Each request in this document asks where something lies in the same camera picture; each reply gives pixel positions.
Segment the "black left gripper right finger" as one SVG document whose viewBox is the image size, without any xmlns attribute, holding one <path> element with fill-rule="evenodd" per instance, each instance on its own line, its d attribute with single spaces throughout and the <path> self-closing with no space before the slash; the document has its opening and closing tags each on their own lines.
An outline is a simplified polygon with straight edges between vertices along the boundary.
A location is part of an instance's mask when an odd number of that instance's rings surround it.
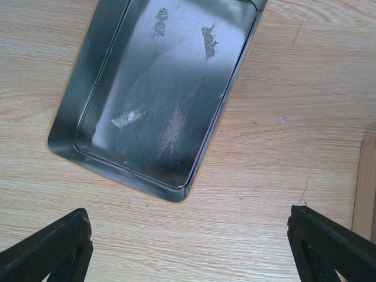
<svg viewBox="0 0 376 282">
<path fill-rule="evenodd" d="M 375 281 L 375 244 L 308 206 L 292 206 L 288 241 L 301 281 Z"/>
</svg>

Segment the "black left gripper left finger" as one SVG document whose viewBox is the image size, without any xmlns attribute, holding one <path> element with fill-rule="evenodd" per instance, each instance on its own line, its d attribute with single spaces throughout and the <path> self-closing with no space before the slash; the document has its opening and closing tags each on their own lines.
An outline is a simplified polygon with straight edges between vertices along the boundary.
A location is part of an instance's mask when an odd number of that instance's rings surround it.
<svg viewBox="0 0 376 282">
<path fill-rule="evenodd" d="M 1 252 L 1 281 L 84 281 L 93 253 L 84 208 Z"/>
</svg>

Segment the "wooden chess board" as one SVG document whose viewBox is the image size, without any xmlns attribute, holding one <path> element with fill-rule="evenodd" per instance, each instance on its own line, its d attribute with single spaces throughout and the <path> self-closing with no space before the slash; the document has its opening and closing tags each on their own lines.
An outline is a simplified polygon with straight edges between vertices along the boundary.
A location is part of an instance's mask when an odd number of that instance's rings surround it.
<svg viewBox="0 0 376 282">
<path fill-rule="evenodd" d="M 375 138 L 361 142 L 352 231 L 375 243 Z"/>
</svg>

